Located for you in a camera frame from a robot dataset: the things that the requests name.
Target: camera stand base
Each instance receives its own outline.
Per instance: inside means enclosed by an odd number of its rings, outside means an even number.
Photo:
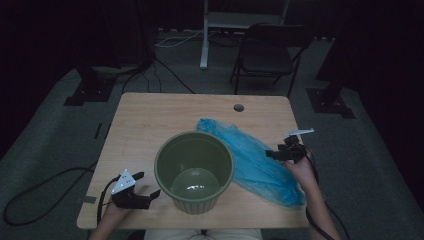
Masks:
[[[308,93],[309,100],[316,113],[340,114],[343,118],[355,119],[352,109],[346,107],[340,96],[338,96],[335,102],[330,105],[325,104],[321,98],[324,89],[307,88],[306,92]]]
[[[107,102],[116,78],[105,78],[99,82],[96,89],[89,92],[84,90],[84,83],[81,82],[74,95],[66,99],[64,106],[82,106],[84,102]]]

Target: dark background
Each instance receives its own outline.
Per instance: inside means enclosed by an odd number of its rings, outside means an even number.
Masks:
[[[229,10],[227,0],[210,2],[211,10]],[[158,28],[203,26],[203,1],[140,3],[147,39]],[[231,11],[279,14],[282,5],[237,0]],[[149,44],[137,38],[134,9],[130,0],[1,1],[0,157],[76,62],[120,67],[145,61],[146,50],[138,55],[138,41],[142,47]],[[423,10],[419,0],[293,0],[286,21],[313,26],[318,38],[336,37],[317,78],[359,93],[421,208]]]

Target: wooden table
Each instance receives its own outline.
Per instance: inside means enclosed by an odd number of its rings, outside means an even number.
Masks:
[[[236,112],[235,104],[244,111]],[[235,124],[271,147],[283,143],[283,133],[297,129],[285,97],[200,94],[126,93],[122,96],[103,151],[77,220],[83,229],[96,227],[96,210],[106,184],[124,169],[143,171],[136,191],[149,195],[159,189],[154,176],[155,156],[160,146],[175,134],[195,130],[201,118]],[[109,188],[105,201],[110,197]],[[289,209],[246,191],[235,183],[220,196],[215,207],[201,215],[178,210],[164,192],[149,210],[135,210],[122,229],[213,229],[307,227],[304,207]]]

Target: small round object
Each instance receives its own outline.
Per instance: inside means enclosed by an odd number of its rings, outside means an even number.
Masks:
[[[241,104],[236,104],[236,105],[234,105],[234,110],[236,112],[243,112],[244,111],[244,106],[241,105]]]

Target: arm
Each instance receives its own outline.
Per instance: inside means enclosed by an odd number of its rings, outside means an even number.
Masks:
[[[115,231],[116,227],[121,224],[132,210],[133,209],[118,208],[114,203],[110,203],[99,225],[97,225],[97,228],[94,230],[93,234],[91,234],[90,240],[108,239],[113,231]]]
[[[285,161],[283,165],[294,175],[305,192],[306,205],[316,225],[333,239],[341,239],[325,205],[324,198],[313,173],[313,167],[306,157],[302,158],[296,164]],[[309,232],[313,240],[325,239],[312,226],[309,226]]]

